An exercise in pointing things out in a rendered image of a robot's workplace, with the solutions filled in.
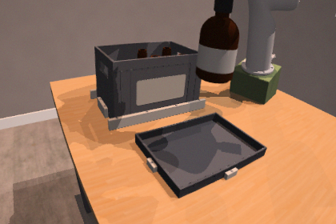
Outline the brown glass bottle with white label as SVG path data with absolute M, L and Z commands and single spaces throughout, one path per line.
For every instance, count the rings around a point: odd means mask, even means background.
M 229 16 L 215 11 L 200 30 L 195 73 L 205 82 L 223 84 L 233 78 L 239 30 Z

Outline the dark grey crate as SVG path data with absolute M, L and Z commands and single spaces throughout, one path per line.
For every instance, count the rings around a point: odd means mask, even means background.
M 163 47 L 171 56 L 162 56 Z M 138 49 L 147 49 L 147 58 L 138 58 Z M 109 118 L 199 100 L 197 50 L 162 41 L 95 46 L 94 53 L 97 97 Z

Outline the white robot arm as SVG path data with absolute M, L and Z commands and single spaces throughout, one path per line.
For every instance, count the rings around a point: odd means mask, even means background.
M 248 0 L 249 26 L 246 60 L 242 69 L 253 75 L 268 75 L 274 72 L 272 59 L 276 23 L 272 10 L 291 11 L 298 6 L 299 0 Z M 272 58 L 271 58 L 272 57 Z

